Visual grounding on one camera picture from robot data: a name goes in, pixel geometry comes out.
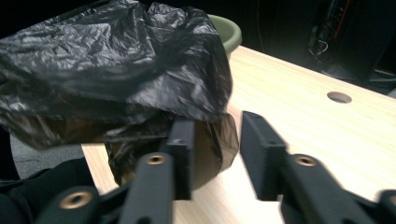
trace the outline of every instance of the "screw hole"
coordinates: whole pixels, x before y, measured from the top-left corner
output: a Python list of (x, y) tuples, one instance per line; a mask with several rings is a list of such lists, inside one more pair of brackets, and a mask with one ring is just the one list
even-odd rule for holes
[(165, 162), (164, 156), (151, 156), (148, 158), (147, 163), (150, 165), (158, 165)]
[(296, 162), (303, 166), (315, 166), (317, 163), (309, 157), (298, 157)]
[(81, 195), (77, 195), (74, 199), (72, 199), (72, 203), (80, 203), (83, 200)]

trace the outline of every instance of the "brass screw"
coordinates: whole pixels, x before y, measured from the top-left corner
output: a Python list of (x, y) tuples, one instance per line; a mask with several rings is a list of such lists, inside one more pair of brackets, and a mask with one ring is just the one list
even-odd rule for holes
[(59, 206), (63, 209), (75, 209), (84, 206), (92, 199), (88, 191), (80, 191), (67, 195), (61, 200)]
[(150, 165), (158, 165), (165, 162), (164, 156), (151, 156), (148, 158), (147, 163)]
[(303, 166), (316, 166), (317, 163), (309, 157), (297, 157), (296, 162)]

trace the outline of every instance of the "round hole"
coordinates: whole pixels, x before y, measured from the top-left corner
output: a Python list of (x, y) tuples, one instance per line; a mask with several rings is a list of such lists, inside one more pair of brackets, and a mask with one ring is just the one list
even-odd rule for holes
[(348, 104), (350, 102), (352, 102), (352, 98), (350, 98), (350, 96), (346, 95), (345, 93), (341, 93), (338, 91), (331, 91), (329, 93), (327, 93), (327, 97), (329, 97), (329, 99), (340, 103), (340, 104)]
[(165, 162), (164, 156), (151, 156), (148, 158), (148, 164), (150, 165), (158, 165)]
[(390, 196), (390, 202), (396, 206), (396, 195)]
[(87, 191), (75, 192), (63, 198), (59, 204), (62, 209), (75, 209), (84, 206), (92, 199), (92, 195)]
[(150, 224), (151, 219), (149, 217), (141, 217), (137, 220), (136, 224)]
[(309, 157), (297, 157), (296, 162), (303, 166), (315, 166), (317, 164)]

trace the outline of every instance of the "wooden table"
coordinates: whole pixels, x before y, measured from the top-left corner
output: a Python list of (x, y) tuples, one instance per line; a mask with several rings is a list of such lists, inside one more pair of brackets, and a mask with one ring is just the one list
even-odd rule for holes
[[(241, 110), (260, 114), (289, 153), (321, 160), (345, 189), (369, 200), (381, 189), (396, 189), (395, 99), (243, 47), (232, 54), (230, 66), (228, 111), (237, 127)], [(347, 101), (342, 93), (350, 103), (329, 98)], [(99, 190), (115, 188), (103, 146), (83, 150)], [(239, 155), (230, 169), (196, 190), (192, 202), (174, 205), (175, 223), (283, 223), (279, 203), (255, 200)]]

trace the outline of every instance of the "dark background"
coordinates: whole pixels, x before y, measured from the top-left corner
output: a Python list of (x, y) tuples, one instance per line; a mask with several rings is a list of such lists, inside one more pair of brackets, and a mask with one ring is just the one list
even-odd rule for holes
[[(91, 2), (94, 0), (8, 0), (0, 8), (0, 37)], [(154, 1), (141, 2), (150, 5)], [(247, 48), (381, 93), (395, 88), (394, 82), (380, 85), (370, 81), (375, 69), (396, 77), (394, 0), (159, 2), (173, 7), (198, 7), (234, 21), (242, 30), (242, 45)], [(319, 39), (328, 47), (317, 55), (325, 49)], [(340, 75), (339, 70), (347, 76)]]

